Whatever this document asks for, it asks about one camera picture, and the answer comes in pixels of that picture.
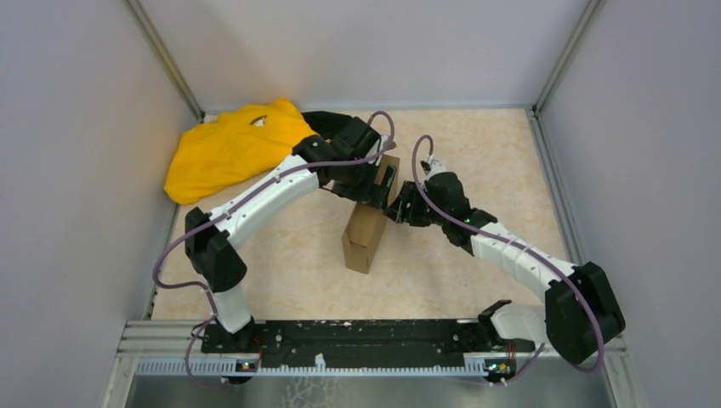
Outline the brown cardboard box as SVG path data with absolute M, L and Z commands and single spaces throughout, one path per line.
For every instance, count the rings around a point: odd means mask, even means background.
M 378 173 L 371 184 L 373 198 L 379 199 L 380 181 L 384 169 L 389 164 L 396 165 L 398 173 L 400 158 L 389 155 L 382 157 Z M 397 184 L 396 180 L 393 195 L 397 192 Z M 341 236 L 343 260 L 347 269 L 364 275 L 369 274 L 388 221 L 384 215 L 386 207 L 380 205 L 379 208 L 375 208 L 370 204 L 355 204 Z

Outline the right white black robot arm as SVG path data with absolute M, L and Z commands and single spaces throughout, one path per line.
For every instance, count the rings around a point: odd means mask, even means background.
M 453 246 L 500 267 L 542 301 L 527 306 L 502 300 L 484 310 L 479 339 L 489 350 L 500 350 L 510 340 L 546 343 L 579 365 L 626 328 L 599 265 L 577 265 L 537 250 L 495 216 L 472 207 L 453 172 L 421 184 L 404 182 L 384 214 L 397 224 L 440 226 Z

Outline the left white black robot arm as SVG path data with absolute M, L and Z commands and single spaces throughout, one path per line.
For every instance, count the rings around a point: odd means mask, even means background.
M 185 255 L 213 300 L 221 339 L 236 352 L 253 345 L 253 316 L 241 282 L 247 265 L 238 251 L 261 226 L 304 196 L 330 188 L 335 196 L 384 209 L 397 167 L 384 164 L 395 130 L 382 134 L 370 120 L 350 118 L 334 134 L 312 134 L 250 189 L 210 212 L 185 217 Z

